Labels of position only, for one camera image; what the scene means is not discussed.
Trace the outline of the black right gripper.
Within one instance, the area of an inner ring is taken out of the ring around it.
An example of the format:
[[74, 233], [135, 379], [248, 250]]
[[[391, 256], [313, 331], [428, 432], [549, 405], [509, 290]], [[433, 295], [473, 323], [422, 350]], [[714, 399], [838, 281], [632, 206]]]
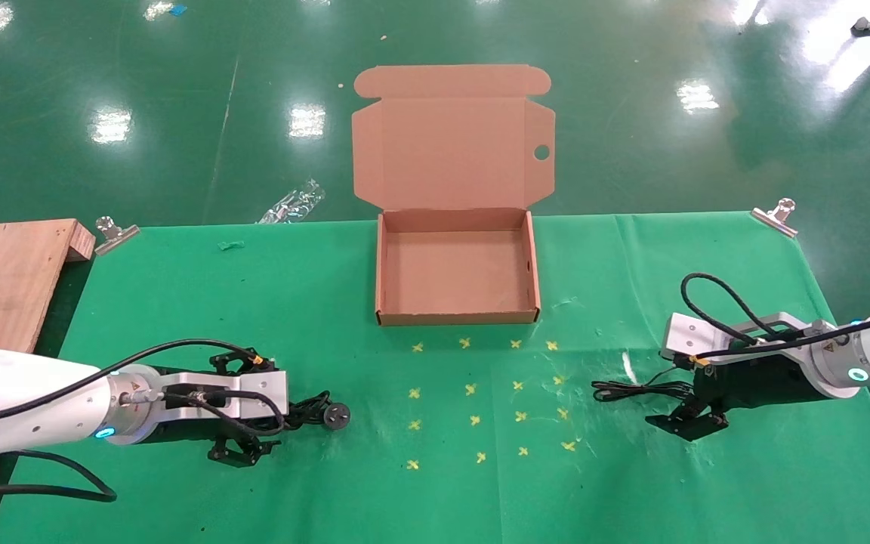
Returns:
[[[701, 367], [698, 357], [689, 354], [674, 354], [672, 364], [686, 371]], [[815, 389], [797, 362], [781, 354], [697, 369], [694, 396], [699, 400], [684, 400], [666, 416], [646, 416], [643, 420], [694, 442], [727, 429], [728, 410], [828, 399]]]

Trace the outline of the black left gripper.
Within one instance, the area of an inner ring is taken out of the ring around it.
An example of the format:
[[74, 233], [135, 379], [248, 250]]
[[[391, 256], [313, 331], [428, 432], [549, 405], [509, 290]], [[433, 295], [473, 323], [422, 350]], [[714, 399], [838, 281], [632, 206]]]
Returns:
[[[273, 359], [258, 355], [255, 349], [217, 354], [211, 356], [208, 362], [217, 374], [258, 374], [278, 370]], [[237, 420], [237, 425], [220, 418], [181, 419], [160, 422], [148, 436], [136, 444], [214, 441], [213, 447], [207, 452], [207, 459], [235, 468], [254, 467], [262, 457], [270, 455], [273, 448], [281, 444], [280, 440], [259, 440], [261, 436], [252, 436], [242, 428], [284, 431], [282, 426], [277, 425], [276, 420], [270, 418]]]

